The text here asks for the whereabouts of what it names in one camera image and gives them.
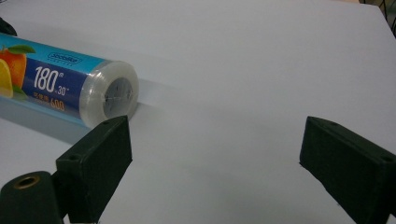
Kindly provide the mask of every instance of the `orange fruit image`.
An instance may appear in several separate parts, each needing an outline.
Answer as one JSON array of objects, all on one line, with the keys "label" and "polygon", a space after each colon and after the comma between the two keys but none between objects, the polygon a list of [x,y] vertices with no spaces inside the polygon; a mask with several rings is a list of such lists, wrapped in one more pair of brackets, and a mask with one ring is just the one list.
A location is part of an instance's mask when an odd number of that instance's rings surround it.
[{"label": "orange fruit image", "polygon": [[0,95],[7,98],[12,98],[14,95],[8,65],[2,59],[0,59]]},{"label": "orange fruit image", "polygon": [[3,49],[0,51],[0,59],[8,64],[12,84],[21,88],[26,69],[26,54],[14,54]]}]

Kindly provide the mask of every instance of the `white table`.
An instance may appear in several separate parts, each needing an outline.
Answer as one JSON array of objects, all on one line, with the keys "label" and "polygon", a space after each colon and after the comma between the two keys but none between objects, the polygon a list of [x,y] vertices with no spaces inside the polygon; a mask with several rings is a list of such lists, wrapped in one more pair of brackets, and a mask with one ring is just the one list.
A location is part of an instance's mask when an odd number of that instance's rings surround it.
[{"label": "white table", "polygon": [[[134,65],[134,161],[102,223],[353,223],[299,165],[307,116],[396,153],[396,42],[318,0],[13,1],[19,36]],[[0,100],[0,185],[88,130]]]}]

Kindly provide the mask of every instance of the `clear plastic film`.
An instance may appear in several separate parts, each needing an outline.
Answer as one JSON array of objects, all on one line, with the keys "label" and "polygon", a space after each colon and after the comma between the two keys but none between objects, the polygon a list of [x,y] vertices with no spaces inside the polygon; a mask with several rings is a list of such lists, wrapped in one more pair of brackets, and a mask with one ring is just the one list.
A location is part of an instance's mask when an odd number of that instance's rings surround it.
[{"label": "clear plastic film", "polygon": [[93,128],[130,118],[139,84],[134,68],[0,34],[0,96]]}]

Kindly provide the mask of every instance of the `blue label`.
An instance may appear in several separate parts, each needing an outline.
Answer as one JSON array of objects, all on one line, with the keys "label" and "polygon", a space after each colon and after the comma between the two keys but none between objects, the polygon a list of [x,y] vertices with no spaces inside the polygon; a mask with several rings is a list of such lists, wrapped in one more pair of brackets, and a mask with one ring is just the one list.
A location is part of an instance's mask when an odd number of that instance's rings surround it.
[{"label": "blue label", "polygon": [[[0,63],[5,63],[9,68],[13,98],[80,119],[79,98],[82,86],[89,73],[104,59],[2,34],[0,48],[1,46]],[[26,46],[35,52],[23,52]],[[6,93],[7,90],[4,90],[3,95],[10,97]]]}]

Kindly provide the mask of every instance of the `lemon slice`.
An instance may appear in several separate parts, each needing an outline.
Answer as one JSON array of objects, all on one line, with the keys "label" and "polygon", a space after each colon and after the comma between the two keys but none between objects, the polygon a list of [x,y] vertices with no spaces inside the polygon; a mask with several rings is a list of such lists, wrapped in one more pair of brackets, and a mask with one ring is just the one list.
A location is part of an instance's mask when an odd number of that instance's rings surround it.
[{"label": "lemon slice", "polygon": [[0,95],[7,98],[12,98],[14,95],[11,74],[7,63],[3,59],[0,59]]}]

